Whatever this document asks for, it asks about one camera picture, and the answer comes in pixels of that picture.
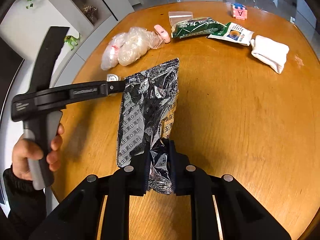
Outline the black sleeve left forearm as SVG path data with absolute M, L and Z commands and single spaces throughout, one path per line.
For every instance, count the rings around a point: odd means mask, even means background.
M 14 175 L 12 167 L 3 172 L 10 212 L 1 211 L 1 239 L 28 239 L 47 215 L 46 197 L 33 182 Z

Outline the person left hand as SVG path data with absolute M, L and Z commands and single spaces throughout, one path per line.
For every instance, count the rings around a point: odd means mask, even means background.
M 50 143 L 52 150 L 46 157 L 49 169 L 53 172 L 57 171 L 61 166 L 60 149 L 63 142 L 61 135 L 64 132 L 63 125 L 59 124 L 57 135 Z M 32 180 L 28 159 L 40 160 L 42 157 L 43 151 L 40 147 L 35 142 L 24 139 L 22 135 L 12 150 L 12 171 L 14 175 L 23 180 Z

